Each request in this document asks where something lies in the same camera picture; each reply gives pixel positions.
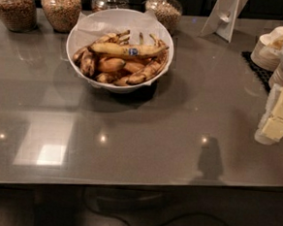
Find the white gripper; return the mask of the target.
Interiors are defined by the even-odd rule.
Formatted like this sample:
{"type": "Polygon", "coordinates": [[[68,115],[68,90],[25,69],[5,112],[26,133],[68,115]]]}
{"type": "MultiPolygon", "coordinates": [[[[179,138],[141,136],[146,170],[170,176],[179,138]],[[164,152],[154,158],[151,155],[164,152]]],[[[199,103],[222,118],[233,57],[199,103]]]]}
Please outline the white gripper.
{"type": "Polygon", "coordinates": [[[256,142],[273,145],[283,138],[283,87],[275,83],[267,97],[266,110],[255,133],[256,142]]]}

